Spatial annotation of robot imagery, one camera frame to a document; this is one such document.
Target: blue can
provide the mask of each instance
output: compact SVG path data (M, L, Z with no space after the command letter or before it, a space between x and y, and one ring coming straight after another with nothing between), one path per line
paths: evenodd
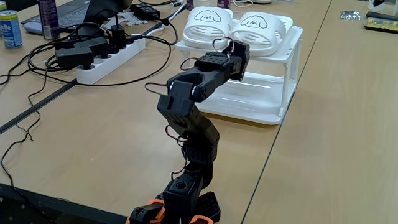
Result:
M38 0L40 20L44 39L53 40L60 36L57 5L55 0Z
M5 10L0 12L0 26L6 48L14 49L22 46L17 11Z
M7 10L7 4L6 4L5 1L0 1L0 12L4 11L4 10Z

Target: robotic arm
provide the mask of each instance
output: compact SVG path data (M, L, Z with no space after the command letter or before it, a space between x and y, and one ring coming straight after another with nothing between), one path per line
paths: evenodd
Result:
M231 41L222 52L208 52L195 66L167 81L168 95L161 95L157 109L183 142L182 153L190 163L181 176L170 181L150 204L132 212L130 224L212 224L220 219L215 194L200 191L213 178L220 134L195 106L229 79L242 80L249 62L249 46Z

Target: white slipper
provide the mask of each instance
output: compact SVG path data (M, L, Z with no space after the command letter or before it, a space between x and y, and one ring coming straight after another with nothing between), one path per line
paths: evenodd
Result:
M268 56L278 51L293 20L264 12L247 12L236 24L230 37L250 45L250 55Z
M188 16L183 32L186 45L201 49L212 49L214 39L229 36L233 26L233 13L218 7L196 7ZM226 47L228 40L215 42L215 47Z

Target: white power strip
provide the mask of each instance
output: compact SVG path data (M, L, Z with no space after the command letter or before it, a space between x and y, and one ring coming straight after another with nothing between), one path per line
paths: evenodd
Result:
M93 68L77 68L77 82L81 84L94 84L144 49L145 39L139 39L132 44L127 44L126 48L119 50L118 53L110 54L110 58L95 58L92 64Z

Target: tabletop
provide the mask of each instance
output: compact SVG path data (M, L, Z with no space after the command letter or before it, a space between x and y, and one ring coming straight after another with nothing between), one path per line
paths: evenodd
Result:
M397 223L397 36L333 0L244 223Z
M57 5L65 4L70 0L57 0ZM167 9L162 8L160 10L162 16L168 16L174 12L176 9ZM32 6L27 9L18 12L19 21L24 21L30 17L36 16L39 14L39 9L37 6ZM150 29L154 26L156 22L149 21L148 24L141 24L139 26L126 26L126 32L128 33L137 33L141 34L146 30ZM8 70L14 66L23 56L27 55L34 47L42 44L46 44L48 41L44 40L42 36L28 34L24 27L21 25L21 34L23 40L23 46L18 49L6 49L3 42L0 43L0 74L7 74ZM37 55L33 60L36 65L40 67L45 67L44 62L51 55L53 55L53 50L49 50L48 52L44 52L40 55ZM27 64L24 63L20 67L16 68L12 74L20 74L24 70L27 70ZM75 70L71 70L69 72L62 72L49 75L61 78L67 81L70 81L76 78ZM5 77L0 78L0 82L6 80ZM22 77L12 77L10 82L5 86L0 86L0 105L5 105L0 110L0 126L4 125L12 118L21 114L23 111L30 107L30 104L27 101L27 96L33 92L39 90L43 85L43 78L37 75L34 75L32 72L27 73ZM44 99L46 96L49 96L59 88L64 86L64 83L57 82L48 82L46 84L45 91L42 94L39 94L33 97L33 102L37 103L40 100Z
M303 68L329 3L273 2L255 10L290 16L296 26L303 27ZM253 10L233 8L236 16ZM173 20L179 34L188 13L182 12ZM170 29L157 35L174 38ZM155 42L147 44L143 52L98 83L128 81L159 67L168 48ZM179 72L181 61L180 52L173 51L167 68L150 81L164 83ZM248 67L250 71L265 69L277 72L271 65L251 63ZM16 185L122 215L129 215L134 207L163 191L170 171L181 168L183 158L175 141L164 133L166 120L155 108L159 96L146 92L144 83L116 88L75 86L43 107L42 120L32 132L34 142L15 147L8 156L6 165ZM206 190L215 191L218 197L221 223L239 223L279 127L207 116L221 139L214 178ZM31 116L21 126L33 120ZM11 128L0 136L0 145L8 146L22 135ZM4 174L0 174L0 182L9 183Z

